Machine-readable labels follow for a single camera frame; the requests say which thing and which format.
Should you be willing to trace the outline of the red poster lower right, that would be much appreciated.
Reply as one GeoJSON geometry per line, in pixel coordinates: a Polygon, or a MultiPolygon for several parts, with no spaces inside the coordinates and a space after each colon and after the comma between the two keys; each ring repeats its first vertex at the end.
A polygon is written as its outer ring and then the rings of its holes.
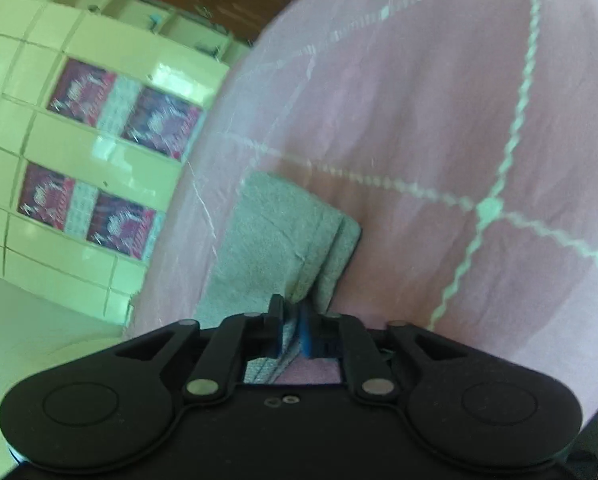
{"type": "Polygon", "coordinates": [[[156,217],[153,209],[99,192],[86,239],[119,254],[143,260],[156,217]]]}

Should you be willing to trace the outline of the glossy cream wardrobe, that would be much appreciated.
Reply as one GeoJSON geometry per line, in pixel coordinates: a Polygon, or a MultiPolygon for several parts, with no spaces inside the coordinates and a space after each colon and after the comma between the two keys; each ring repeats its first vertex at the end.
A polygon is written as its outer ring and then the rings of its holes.
{"type": "Polygon", "coordinates": [[[0,278],[68,309],[124,325],[177,179],[227,66],[173,41],[175,21],[143,27],[104,10],[0,0],[0,278]],[[94,127],[46,109],[68,58],[117,75],[94,127]],[[180,160],[121,138],[140,92],[203,110],[180,160]],[[27,165],[75,179],[63,231],[17,210],[27,165]],[[98,193],[156,211],[143,260],[86,239],[98,193]]]}

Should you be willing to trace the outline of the red poster upper left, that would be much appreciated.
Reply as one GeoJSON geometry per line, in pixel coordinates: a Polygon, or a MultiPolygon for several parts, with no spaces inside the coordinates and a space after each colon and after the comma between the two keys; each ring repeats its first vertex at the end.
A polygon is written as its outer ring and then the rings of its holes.
{"type": "Polygon", "coordinates": [[[94,127],[116,78],[104,68],[68,58],[46,109],[94,127]]]}

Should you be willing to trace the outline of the red poster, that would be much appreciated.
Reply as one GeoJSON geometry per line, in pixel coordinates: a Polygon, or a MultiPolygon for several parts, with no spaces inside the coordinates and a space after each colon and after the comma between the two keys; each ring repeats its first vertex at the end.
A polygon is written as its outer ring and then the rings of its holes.
{"type": "Polygon", "coordinates": [[[177,96],[145,87],[121,138],[175,160],[185,154],[203,110],[177,96]]]}
{"type": "Polygon", "coordinates": [[[94,127],[116,78],[104,68],[68,58],[46,109],[94,127]]]}
{"type": "Polygon", "coordinates": [[[26,217],[63,231],[76,180],[30,162],[17,210],[26,217]]]}
{"type": "Polygon", "coordinates": [[[143,260],[156,217],[153,209],[99,192],[86,239],[119,254],[143,260]]]}

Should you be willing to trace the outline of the pink checked bed sheet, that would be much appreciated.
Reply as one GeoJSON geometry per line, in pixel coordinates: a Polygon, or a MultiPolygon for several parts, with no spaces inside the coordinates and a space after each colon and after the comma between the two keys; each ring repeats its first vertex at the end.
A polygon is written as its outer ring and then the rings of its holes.
{"type": "Polygon", "coordinates": [[[296,0],[214,100],[129,336],[195,315],[254,171],[360,223],[335,311],[598,412],[598,0],[296,0]]]}

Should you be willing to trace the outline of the red poster upper right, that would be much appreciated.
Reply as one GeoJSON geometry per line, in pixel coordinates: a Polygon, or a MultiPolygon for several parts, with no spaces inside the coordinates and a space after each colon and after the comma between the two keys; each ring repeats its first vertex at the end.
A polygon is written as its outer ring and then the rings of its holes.
{"type": "Polygon", "coordinates": [[[145,87],[121,138],[175,160],[185,154],[203,110],[177,96],[145,87]]]}

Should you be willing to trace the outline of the grey pants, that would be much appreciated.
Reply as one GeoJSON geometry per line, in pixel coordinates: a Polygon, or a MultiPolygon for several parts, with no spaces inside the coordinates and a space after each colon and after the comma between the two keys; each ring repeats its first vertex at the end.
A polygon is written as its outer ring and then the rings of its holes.
{"type": "Polygon", "coordinates": [[[274,295],[323,314],[362,234],[359,224],[277,174],[241,186],[209,285],[196,309],[203,328],[265,313],[274,295]]]}

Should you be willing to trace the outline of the red poster lower left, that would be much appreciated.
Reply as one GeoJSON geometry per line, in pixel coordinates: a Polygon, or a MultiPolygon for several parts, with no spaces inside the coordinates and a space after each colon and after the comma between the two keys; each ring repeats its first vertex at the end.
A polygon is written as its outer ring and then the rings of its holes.
{"type": "Polygon", "coordinates": [[[30,162],[17,210],[26,217],[63,231],[76,180],[30,162]]]}

